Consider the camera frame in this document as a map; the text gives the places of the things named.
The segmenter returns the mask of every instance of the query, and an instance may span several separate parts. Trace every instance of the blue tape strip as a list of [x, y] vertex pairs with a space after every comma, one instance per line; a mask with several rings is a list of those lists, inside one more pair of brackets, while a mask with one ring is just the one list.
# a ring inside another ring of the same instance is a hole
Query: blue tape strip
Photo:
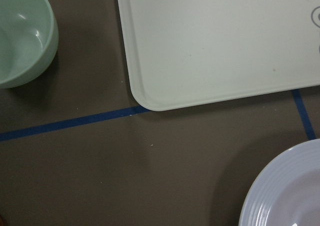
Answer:
[[306, 135], [309, 140], [314, 140], [317, 138], [314, 128], [312, 127], [311, 121], [308, 116], [308, 112], [306, 110], [304, 101], [302, 100], [300, 91], [298, 89], [292, 90], [292, 95], [295, 101], [295, 105], [299, 111], [301, 121], [304, 126], [304, 130], [306, 131]]
[[41, 126], [30, 127], [30, 128], [11, 131], [11, 132], [4, 132], [4, 133], [0, 133], [0, 142], [21, 138], [21, 137], [27, 137], [27, 136], [45, 133], [45, 132], [57, 131], [57, 130], [70, 128], [70, 127], [77, 127], [77, 126], [86, 125], [86, 124], [95, 123], [95, 122], [107, 121], [107, 120], [116, 119], [120, 117], [127, 117], [127, 116], [140, 114], [148, 111], [149, 111], [148, 109], [142, 106], [136, 106], [136, 107], [130, 107], [130, 108], [120, 109], [120, 110], [111, 111], [111, 112], [105, 112], [105, 113], [99, 113], [99, 114], [85, 116], [85, 117], [74, 118], [74, 119], [60, 121], [60, 122], [49, 123]]

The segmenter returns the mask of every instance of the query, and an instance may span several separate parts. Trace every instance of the white plate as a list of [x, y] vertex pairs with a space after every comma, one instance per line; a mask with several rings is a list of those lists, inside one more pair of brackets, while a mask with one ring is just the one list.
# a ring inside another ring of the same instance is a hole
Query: white plate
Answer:
[[299, 144], [272, 160], [245, 199], [239, 226], [320, 224], [320, 139]]
[[320, 84], [320, 0], [118, 4], [131, 91], [148, 109]]

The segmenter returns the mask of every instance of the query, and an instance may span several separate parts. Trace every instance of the rectangular tray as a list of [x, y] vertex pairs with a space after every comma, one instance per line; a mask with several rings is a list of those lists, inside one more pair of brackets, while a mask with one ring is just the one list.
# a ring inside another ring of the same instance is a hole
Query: rectangular tray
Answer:
[[320, 0], [118, 0], [131, 91], [163, 111], [320, 84]]

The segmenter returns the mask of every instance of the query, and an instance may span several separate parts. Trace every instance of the green bowl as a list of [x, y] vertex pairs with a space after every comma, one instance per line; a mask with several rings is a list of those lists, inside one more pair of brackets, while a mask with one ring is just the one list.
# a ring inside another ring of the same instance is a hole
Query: green bowl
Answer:
[[48, 0], [0, 0], [0, 88], [20, 86], [44, 72], [58, 40]]

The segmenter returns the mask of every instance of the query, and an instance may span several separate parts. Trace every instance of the tabletop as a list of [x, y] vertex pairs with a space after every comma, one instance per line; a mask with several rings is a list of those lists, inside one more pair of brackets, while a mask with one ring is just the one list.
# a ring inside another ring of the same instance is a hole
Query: tabletop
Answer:
[[149, 111], [131, 95], [117, 0], [49, 1], [55, 59], [0, 90], [6, 225], [237, 225], [260, 171], [320, 133], [320, 87]]

